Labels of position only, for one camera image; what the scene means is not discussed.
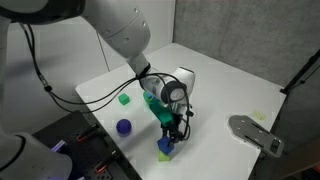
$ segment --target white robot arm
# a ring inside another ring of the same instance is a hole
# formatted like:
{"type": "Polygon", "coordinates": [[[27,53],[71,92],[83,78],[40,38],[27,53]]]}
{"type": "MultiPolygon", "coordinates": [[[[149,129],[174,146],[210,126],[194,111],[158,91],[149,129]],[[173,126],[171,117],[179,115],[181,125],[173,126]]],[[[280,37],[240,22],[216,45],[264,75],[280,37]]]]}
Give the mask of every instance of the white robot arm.
{"type": "MultiPolygon", "coordinates": [[[[104,41],[126,59],[137,77],[145,77],[140,82],[146,91],[164,103],[174,102],[173,113],[183,116],[187,112],[186,98],[193,90],[195,74],[178,68],[172,75],[183,86],[171,77],[162,77],[164,85],[158,77],[145,76],[151,73],[151,66],[143,55],[150,40],[150,30],[133,0],[0,0],[0,100],[9,24],[45,25],[76,16],[86,19],[104,41]]],[[[0,179],[21,179],[24,175],[30,179],[65,177],[70,173],[71,161],[66,160],[62,165],[56,160],[59,159],[57,156],[62,155],[51,153],[32,136],[26,133],[8,135],[0,126],[0,179]],[[25,168],[30,161],[37,164],[35,167],[47,168],[44,171],[25,168]]]]}

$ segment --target white wall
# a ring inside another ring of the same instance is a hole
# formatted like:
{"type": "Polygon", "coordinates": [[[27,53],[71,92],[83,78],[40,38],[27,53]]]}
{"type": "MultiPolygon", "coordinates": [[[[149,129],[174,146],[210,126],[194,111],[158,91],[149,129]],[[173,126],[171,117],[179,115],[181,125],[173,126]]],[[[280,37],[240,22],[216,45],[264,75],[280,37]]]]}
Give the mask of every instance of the white wall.
{"type": "MultiPolygon", "coordinates": [[[[138,4],[151,29],[145,53],[170,44],[175,0],[144,0],[138,4]]],[[[66,99],[78,101],[75,86],[125,63],[102,42],[104,58],[95,30],[82,18],[34,29],[39,66],[54,91],[66,99]]],[[[23,31],[17,24],[9,28],[5,83],[2,124],[9,132],[32,133],[68,114],[44,92],[34,72],[23,31]]]]}

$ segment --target metal bracket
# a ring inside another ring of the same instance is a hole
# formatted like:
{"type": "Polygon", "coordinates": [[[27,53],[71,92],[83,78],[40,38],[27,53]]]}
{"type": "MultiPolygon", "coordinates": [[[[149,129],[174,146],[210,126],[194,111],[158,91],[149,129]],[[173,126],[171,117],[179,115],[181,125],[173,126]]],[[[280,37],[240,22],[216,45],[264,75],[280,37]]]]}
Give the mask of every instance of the metal bracket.
{"type": "Polygon", "coordinates": [[[229,126],[232,133],[245,142],[252,143],[272,157],[281,156],[284,142],[248,116],[231,116],[229,126]]]}

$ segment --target purple ball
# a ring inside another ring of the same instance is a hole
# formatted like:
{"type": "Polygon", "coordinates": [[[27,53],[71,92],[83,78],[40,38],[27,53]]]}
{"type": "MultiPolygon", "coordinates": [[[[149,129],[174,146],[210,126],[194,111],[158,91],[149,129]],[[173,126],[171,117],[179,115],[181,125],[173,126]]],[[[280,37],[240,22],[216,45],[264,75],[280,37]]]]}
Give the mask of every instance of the purple ball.
{"type": "Polygon", "coordinates": [[[117,123],[117,131],[122,137],[128,136],[131,133],[131,122],[127,119],[121,119],[117,123]]]}

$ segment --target table surface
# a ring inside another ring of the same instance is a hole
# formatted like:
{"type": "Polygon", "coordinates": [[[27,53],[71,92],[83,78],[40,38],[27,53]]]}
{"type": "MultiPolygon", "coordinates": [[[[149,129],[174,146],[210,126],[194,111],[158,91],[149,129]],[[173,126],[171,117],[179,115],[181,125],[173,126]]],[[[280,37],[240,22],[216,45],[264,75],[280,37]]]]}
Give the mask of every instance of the table surface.
{"type": "MultiPolygon", "coordinates": [[[[145,180],[248,179],[260,150],[234,137],[228,126],[232,115],[263,113],[256,120],[270,130],[285,100],[279,85],[221,63],[178,44],[170,44],[149,55],[152,67],[172,73],[186,67],[196,73],[190,102],[195,116],[191,118],[191,137],[176,145],[171,161],[158,161],[157,140],[162,133],[160,122],[146,105],[139,83],[128,86],[131,102],[122,106],[115,99],[107,107],[93,113],[119,148],[145,180]],[[129,119],[132,133],[120,137],[116,123],[129,119]]],[[[134,77],[128,65],[119,67],[76,88],[84,102],[98,99],[126,80],[134,77]]],[[[88,105],[90,110],[105,101],[88,105]]]]}

